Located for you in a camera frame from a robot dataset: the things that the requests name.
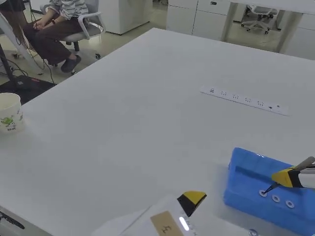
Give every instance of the brown pants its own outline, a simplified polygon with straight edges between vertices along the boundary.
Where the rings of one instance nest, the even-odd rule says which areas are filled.
[[[59,40],[82,32],[77,18],[57,23],[42,30],[34,29],[33,25],[34,23],[29,23],[23,28],[24,35],[41,58],[47,59],[50,65],[58,64],[71,55],[71,52]]]

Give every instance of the blue box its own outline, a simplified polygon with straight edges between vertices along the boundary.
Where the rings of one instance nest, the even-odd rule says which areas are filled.
[[[223,200],[226,205],[303,236],[315,234],[315,191],[278,187],[267,197],[259,194],[274,182],[271,175],[292,165],[235,148]],[[280,198],[276,203],[272,195]],[[294,203],[289,208],[286,201]]]

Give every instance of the black mat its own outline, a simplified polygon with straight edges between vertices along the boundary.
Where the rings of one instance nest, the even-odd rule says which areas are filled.
[[[16,77],[15,81],[17,86],[12,81],[0,85],[0,93],[12,92],[18,94],[21,97],[22,105],[55,86],[53,83],[29,78],[24,75]]]

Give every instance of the table leg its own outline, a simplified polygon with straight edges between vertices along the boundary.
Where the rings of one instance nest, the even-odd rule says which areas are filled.
[[[238,5],[238,3],[231,2],[230,8],[229,8],[228,13],[227,13],[227,18],[225,20],[223,33],[221,36],[221,41],[223,41],[223,42],[227,41],[227,36],[228,36],[228,33],[230,32],[232,24],[233,24],[233,19],[235,16],[237,5]]]
[[[281,37],[279,43],[276,47],[276,53],[284,53],[288,43],[290,42],[291,38],[293,37],[297,26],[299,25],[302,19],[303,13],[299,12],[291,12],[288,18],[288,21],[285,25],[285,28],[282,29]]]

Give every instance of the black shoe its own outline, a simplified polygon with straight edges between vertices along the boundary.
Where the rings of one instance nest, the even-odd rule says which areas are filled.
[[[77,57],[76,60],[72,59],[65,60],[64,64],[61,66],[61,71],[64,73],[70,73],[81,61],[81,58],[78,55],[76,55],[76,57]]]

